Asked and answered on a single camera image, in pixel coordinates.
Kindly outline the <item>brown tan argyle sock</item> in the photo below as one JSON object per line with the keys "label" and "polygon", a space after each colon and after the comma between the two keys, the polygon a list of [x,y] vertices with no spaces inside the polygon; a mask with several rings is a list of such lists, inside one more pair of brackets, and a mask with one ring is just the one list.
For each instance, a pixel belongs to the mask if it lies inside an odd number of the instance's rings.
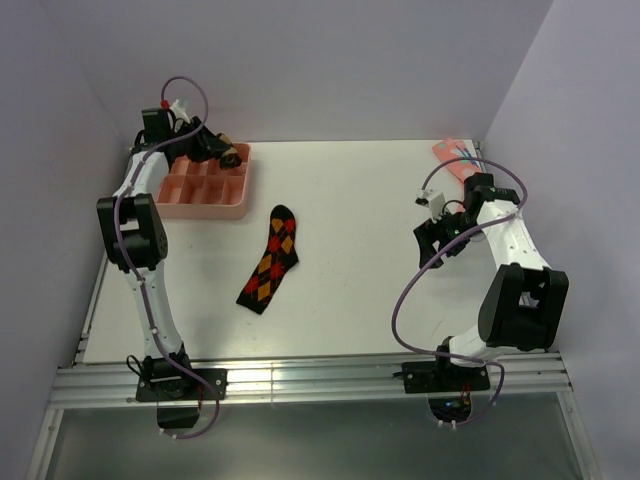
{"label": "brown tan argyle sock", "polygon": [[220,132],[216,135],[216,139],[219,141],[217,158],[220,169],[231,170],[240,166],[242,158],[229,137]]}

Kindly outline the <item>red yellow argyle sock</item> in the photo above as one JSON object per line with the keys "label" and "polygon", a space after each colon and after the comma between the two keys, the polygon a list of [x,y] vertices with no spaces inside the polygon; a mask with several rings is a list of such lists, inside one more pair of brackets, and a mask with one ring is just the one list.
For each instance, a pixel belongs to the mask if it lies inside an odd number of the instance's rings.
{"label": "red yellow argyle sock", "polygon": [[284,205],[276,205],[270,213],[265,251],[240,291],[237,305],[258,315],[267,309],[285,275],[299,262],[296,229],[293,212]]}

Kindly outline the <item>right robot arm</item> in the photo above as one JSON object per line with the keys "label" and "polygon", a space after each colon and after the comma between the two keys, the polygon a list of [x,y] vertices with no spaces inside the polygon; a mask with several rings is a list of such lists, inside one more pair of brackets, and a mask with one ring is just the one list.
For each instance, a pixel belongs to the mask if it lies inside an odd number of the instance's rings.
{"label": "right robot arm", "polygon": [[433,365],[435,383],[452,390],[466,379],[467,368],[505,353],[551,347],[569,279],[565,272],[552,269],[538,252],[519,212],[518,193],[497,187],[491,174],[475,173],[464,181],[460,211],[452,212],[444,195],[432,190],[421,191],[416,203],[430,210],[430,218],[413,230],[420,267],[428,262],[441,267],[443,261],[435,255],[476,226],[496,266],[477,325],[443,342],[443,349],[452,355]]}

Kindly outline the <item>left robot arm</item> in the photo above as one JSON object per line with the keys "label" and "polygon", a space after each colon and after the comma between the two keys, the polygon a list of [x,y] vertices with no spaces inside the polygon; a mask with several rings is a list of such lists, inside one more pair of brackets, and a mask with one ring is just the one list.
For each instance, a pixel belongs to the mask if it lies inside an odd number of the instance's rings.
{"label": "left robot arm", "polygon": [[162,397],[184,399],[198,392],[219,400],[221,381],[192,368],[171,313],[164,280],[168,239],[154,195],[180,157],[213,161],[222,170],[240,166],[242,158],[224,134],[210,132],[198,117],[175,113],[167,102],[143,110],[142,120],[123,184],[97,202],[108,260],[126,277],[144,333],[139,384]]}

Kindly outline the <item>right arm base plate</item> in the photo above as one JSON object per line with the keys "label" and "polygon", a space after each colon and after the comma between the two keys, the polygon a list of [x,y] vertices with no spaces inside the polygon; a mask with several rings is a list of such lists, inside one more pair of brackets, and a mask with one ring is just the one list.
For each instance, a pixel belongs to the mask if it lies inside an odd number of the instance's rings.
{"label": "right arm base plate", "polygon": [[393,377],[402,380],[407,394],[469,393],[491,386],[485,367],[460,367],[449,359],[404,362]]}

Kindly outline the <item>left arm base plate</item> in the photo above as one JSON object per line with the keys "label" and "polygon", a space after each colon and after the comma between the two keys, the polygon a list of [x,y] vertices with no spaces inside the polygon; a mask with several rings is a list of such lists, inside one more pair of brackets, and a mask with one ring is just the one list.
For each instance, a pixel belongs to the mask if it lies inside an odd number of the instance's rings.
{"label": "left arm base plate", "polygon": [[141,403],[171,401],[223,400],[226,395],[228,371],[222,368],[197,368],[195,374],[203,378],[212,389],[190,376],[172,376],[164,379],[140,380],[135,400]]}

